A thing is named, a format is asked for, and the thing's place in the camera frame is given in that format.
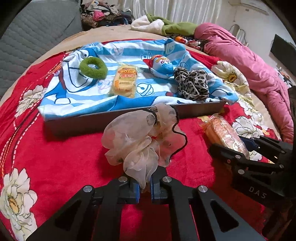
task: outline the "black screen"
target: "black screen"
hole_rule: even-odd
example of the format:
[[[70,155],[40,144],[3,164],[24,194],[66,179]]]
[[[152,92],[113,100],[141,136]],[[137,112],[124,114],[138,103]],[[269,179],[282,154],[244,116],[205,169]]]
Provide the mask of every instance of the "black screen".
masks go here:
[[[274,56],[296,76],[296,48],[277,34],[270,50]]]

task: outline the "pile of clothes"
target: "pile of clothes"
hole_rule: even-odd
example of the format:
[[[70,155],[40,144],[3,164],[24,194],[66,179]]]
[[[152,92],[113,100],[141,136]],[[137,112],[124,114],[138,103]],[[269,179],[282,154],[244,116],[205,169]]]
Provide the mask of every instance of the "pile of clothes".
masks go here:
[[[199,45],[198,50],[203,52],[205,44],[207,44],[209,41],[197,39],[194,37],[194,31],[196,27],[197,24],[194,23],[174,23],[166,18],[153,16],[150,14],[144,15],[134,20],[131,24],[131,30],[134,31],[158,34],[172,39],[176,39],[176,37],[182,37],[187,41],[194,40]]]
[[[80,7],[82,27],[85,31],[101,26],[119,26],[132,23],[130,11],[122,12],[116,5],[103,0],[93,0]]]

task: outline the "gray cushion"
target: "gray cushion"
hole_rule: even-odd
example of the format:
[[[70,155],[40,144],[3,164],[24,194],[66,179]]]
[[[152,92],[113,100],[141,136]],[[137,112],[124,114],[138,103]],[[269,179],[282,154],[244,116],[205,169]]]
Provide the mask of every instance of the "gray cushion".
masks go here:
[[[30,2],[0,39],[0,98],[40,56],[82,31],[76,2]]]

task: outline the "white cloth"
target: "white cloth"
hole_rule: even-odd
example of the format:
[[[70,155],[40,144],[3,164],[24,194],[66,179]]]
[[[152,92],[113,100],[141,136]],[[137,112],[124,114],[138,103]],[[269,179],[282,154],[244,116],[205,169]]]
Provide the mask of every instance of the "white cloth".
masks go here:
[[[118,0],[120,9],[131,10],[135,19],[149,13],[175,23],[216,23],[223,0]]]
[[[147,16],[144,15],[132,22],[131,30],[162,35],[161,29],[163,26],[164,22],[162,20],[157,19],[150,23]]]

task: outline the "curtain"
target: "curtain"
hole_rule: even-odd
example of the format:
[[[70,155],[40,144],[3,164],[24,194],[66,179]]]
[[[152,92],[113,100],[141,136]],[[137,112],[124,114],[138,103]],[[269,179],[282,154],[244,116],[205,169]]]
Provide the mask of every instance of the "curtain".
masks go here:
[[[124,11],[131,10],[135,19],[149,13],[175,23],[216,23],[222,0],[119,0]]]

